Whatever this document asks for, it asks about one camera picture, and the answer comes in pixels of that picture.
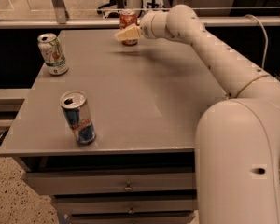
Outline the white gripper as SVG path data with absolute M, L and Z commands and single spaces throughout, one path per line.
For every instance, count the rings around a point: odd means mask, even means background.
M 142 35 L 147 39 L 170 39 L 171 34 L 166 27 L 167 13 L 150 11 L 140 21 L 140 27 L 131 24 L 115 34 L 118 41 L 139 39 Z

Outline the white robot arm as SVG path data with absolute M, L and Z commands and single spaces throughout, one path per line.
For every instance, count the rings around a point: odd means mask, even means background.
M 191 46 L 228 98 L 208 108 L 195 137 L 200 224 L 280 224 L 280 82 L 209 33 L 192 8 L 148 12 L 120 41 Z

